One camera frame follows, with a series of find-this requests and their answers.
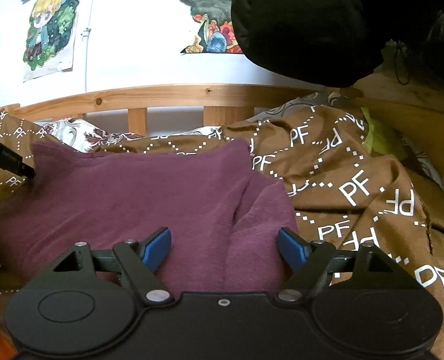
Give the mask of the white floral patterned sheet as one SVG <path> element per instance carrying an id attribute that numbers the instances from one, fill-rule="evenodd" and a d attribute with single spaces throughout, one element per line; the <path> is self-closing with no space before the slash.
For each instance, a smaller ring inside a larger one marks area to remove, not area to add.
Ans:
<path id="1" fill-rule="evenodd" d="M 108 133 L 84 119 L 65 118 L 52 122 L 40 122 L 40 126 L 46 133 L 56 137 L 59 141 L 84 153 L 95 150 L 98 146 L 120 146 L 124 141 L 135 141 L 144 138 L 144 136 L 136 133 Z M 182 136 L 221 139 L 222 132 L 220 126 L 205 126 L 183 133 L 148 136 L 148 139 L 156 141 Z"/>

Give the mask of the yellow-green cloth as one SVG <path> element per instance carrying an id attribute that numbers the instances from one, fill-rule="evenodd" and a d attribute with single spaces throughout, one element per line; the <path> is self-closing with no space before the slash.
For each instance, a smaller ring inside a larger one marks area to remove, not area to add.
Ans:
<path id="1" fill-rule="evenodd" d="M 361 111 L 367 122 L 368 132 L 363 146 L 373 156 L 394 155 L 397 159 L 404 159 L 406 152 L 403 147 L 401 135 L 392 127 L 374 119 L 367 107 Z"/>

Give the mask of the white wall pipe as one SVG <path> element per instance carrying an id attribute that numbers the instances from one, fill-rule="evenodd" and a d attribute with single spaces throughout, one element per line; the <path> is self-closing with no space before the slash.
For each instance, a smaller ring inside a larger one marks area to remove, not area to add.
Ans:
<path id="1" fill-rule="evenodd" d="M 85 20 L 85 26 L 80 36 L 83 44 L 83 75 L 82 75 L 82 84 L 83 91 L 86 93 L 88 88 L 88 49 L 89 49 L 89 40 L 92 31 L 92 10 L 93 10 L 93 1 L 90 0 L 90 5 L 87 8 L 87 16 Z"/>

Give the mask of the wooden bed frame rail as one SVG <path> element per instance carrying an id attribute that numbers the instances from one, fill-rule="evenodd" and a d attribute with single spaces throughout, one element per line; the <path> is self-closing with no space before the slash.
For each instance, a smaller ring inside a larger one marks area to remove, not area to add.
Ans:
<path id="1" fill-rule="evenodd" d="M 227 125 L 249 118 L 257 107 L 277 107 L 315 91 L 311 85 L 149 85 L 76 94 L 28 106 L 17 99 L 5 108 L 30 120 L 126 110 L 130 131 L 144 135 L 150 107 L 202 107 L 205 125 Z M 349 98 L 347 109 L 366 107 L 371 116 L 413 139 L 429 155 L 444 184 L 443 88 L 417 82 L 402 86 L 393 74 L 376 72 L 338 93 Z"/>

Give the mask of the anime character poster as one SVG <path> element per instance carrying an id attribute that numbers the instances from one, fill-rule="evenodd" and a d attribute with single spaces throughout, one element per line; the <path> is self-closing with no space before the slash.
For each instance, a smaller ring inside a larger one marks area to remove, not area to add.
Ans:
<path id="1" fill-rule="evenodd" d="M 79 0 L 35 0 L 29 15 L 23 80 L 70 71 Z"/>

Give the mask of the brown PF-patterned blanket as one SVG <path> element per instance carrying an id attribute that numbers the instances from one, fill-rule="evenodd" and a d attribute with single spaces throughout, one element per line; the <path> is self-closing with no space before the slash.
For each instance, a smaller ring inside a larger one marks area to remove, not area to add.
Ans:
<path id="1" fill-rule="evenodd" d="M 345 112 L 320 100 L 315 94 L 221 127 L 221 139 L 144 137 L 84 154 L 198 155 L 242 139 L 248 143 L 254 171 L 285 186 L 294 209 L 293 231 L 343 250 L 373 242 L 432 293 L 444 313 L 444 192 L 395 156 L 367 151 L 363 144 L 368 126 L 362 112 Z M 39 142 L 70 147 L 36 126 L 28 150 L 34 168 L 32 146 Z M 0 170 L 0 205 L 29 183 Z M 0 331 L 6 302 L 28 279 L 0 262 Z M 444 323 L 433 350 L 444 359 Z"/>

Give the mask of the maroon long-sleeve shirt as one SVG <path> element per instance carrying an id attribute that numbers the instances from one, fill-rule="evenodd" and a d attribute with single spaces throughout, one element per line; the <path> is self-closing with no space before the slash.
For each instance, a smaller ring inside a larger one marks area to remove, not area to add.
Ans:
<path id="1" fill-rule="evenodd" d="M 32 146 L 36 175 L 0 205 L 0 262 L 31 278 L 76 242 L 104 250 L 161 227 L 158 277 L 173 293 L 274 291 L 276 235 L 295 225 L 285 186 L 252 168 L 242 139 L 201 154 L 79 153 Z"/>

